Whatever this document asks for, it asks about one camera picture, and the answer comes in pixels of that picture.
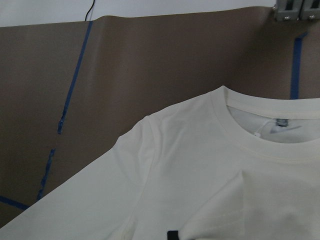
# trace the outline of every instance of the metal clamp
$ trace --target metal clamp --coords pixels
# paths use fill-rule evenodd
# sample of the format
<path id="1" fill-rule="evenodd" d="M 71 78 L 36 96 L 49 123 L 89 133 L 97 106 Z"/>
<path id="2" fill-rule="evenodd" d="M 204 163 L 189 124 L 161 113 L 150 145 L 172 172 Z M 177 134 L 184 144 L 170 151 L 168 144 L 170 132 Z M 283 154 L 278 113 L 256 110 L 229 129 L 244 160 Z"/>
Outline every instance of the metal clamp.
<path id="1" fill-rule="evenodd" d="M 274 18 L 278 22 L 320 19 L 320 0 L 276 0 Z"/>

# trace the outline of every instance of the blue painter's tape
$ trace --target blue painter's tape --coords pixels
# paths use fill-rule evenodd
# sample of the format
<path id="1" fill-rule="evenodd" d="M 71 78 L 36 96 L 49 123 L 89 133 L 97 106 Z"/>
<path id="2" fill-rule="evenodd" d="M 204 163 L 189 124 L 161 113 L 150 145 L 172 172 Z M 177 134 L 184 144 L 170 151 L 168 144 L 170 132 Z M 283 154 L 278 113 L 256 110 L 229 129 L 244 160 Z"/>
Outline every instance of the blue painter's tape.
<path id="1" fill-rule="evenodd" d="M 294 40 L 290 99 L 299 98 L 299 78 L 300 78 L 302 40 L 307 34 L 308 32 L 305 32 Z"/>
<path id="2" fill-rule="evenodd" d="M 21 202 L 17 202 L 17 201 L 14 201 L 14 200 L 11 200 L 9 198 L 6 198 L 4 196 L 0 196 L 0 202 L 2 203 L 5 203 L 5 204 L 8 204 L 8 205 L 11 205 L 11 206 L 14 206 L 18 209 L 22 209 L 22 210 L 26 210 L 27 208 L 29 208 L 29 206 L 21 203 Z"/>
<path id="3" fill-rule="evenodd" d="M 60 121 L 58 123 L 58 130 L 57 130 L 58 134 L 62 133 L 62 128 L 63 128 L 64 122 L 65 122 L 65 119 L 66 119 L 66 115 L 67 115 L 70 99 L 71 99 L 71 96 L 72 96 L 72 92 L 73 92 L 73 90 L 75 88 L 76 80 L 77 80 L 78 73 L 79 73 L 79 70 L 80 70 L 80 65 L 81 65 L 85 50 L 86 50 L 86 46 L 87 46 L 87 42 L 88 42 L 90 31 L 91 31 L 92 23 L 93 23 L 93 21 L 90 21 L 89 24 L 88 24 L 88 27 L 86 29 L 86 33 L 85 33 L 85 37 L 84 37 L 84 40 L 83 40 L 81 52 L 80 52 L 80 55 L 79 55 L 79 58 L 78 58 L 78 62 L 76 64 L 76 67 L 75 67 L 75 70 L 74 70 L 72 82 L 71 82 L 71 85 L 70 85 L 70 88 L 69 88 L 69 91 L 68 91 L 68 94 L 67 94 L 67 97 L 66 97 L 66 100 L 65 100 L 65 104 L 64 104 L 64 108 L 63 108 L 63 112 L 62 112 L 62 117 L 61 117 L 61 119 L 60 119 Z"/>
<path id="4" fill-rule="evenodd" d="M 39 201 L 43 197 L 44 189 L 46 186 L 46 182 L 48 179 L 48 175 L 49 175 L 49 171 L 50 171 L 50 167 L 51 167 L 51 163 L 52 163 L 52 157 L 55 155 L 55 152 L 56 152 L 55 148 L 51 149 L 51 151 L 50 151 L 49 158 L 48 158 L 48 161 L 45 166 L 45 174 L 41 180 L 41 189 L 39 190 L 38 196 L 36 197 L 37 201 Z"/>

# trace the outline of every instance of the brown paper backdrop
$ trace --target brown paper backdrop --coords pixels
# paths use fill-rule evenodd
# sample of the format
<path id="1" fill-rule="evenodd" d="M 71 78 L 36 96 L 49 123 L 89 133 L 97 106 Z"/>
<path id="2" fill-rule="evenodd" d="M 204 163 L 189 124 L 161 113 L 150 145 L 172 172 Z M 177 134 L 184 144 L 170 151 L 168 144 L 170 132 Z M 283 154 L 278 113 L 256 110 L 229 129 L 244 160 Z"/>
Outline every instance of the brown paper backdrop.
<path id="1" fill-rule="evenodd" d="M 88 22 L 0 28 L 0 196 L 37 201 L 107 152 L 144 116 L 221 85 L 290 99 L 294 39 L 299 98 L 319 98 L 320 24 L 275 22 L 270 7 L 92 23 L 62 134 L 57 134 Z M 23 210 L 0 202 L 0 227 Z"/>

